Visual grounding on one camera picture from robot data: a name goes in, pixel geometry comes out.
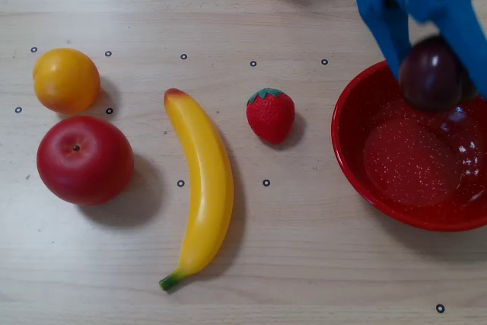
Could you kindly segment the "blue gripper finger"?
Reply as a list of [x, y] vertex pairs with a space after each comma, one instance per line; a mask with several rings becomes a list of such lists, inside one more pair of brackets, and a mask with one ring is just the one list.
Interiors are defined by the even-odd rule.
[[397, 0], [419, 23], [432, 22], [486, 97], [486, 36], [472, 0]]
[[400, 7], [387, 7], [384, 0], [357, 0], [358, 11], [372, 33], [385, 60], [398, 79], [399, 68], [410, 51], [408, 15]]

